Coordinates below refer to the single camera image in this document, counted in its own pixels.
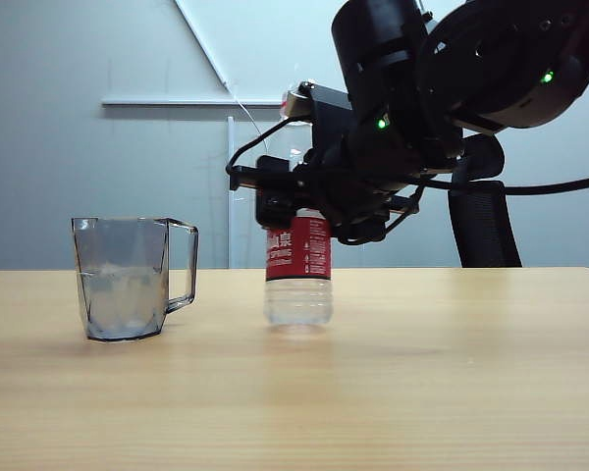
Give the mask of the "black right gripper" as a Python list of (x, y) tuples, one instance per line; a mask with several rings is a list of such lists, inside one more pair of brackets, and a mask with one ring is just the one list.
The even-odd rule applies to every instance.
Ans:
[(464, 151), (462, 131), (453, 148), (416, 128), (405, 131), (385, 113), (359, 126), (348, 111), (328, 118), (298, 117), (311, 125), (312, 147), (290, 170), (281, 158), (262, 155), (256, 168), (229, 166), (229, 189), (255, 189), (255, 219), (265, 229), (285, 230), (295, 208), (316, 210), (330, 235), (345, 245), (383, 240), (392, 230), (390, 213), (418, 208), (424, 183), (448, 173)]

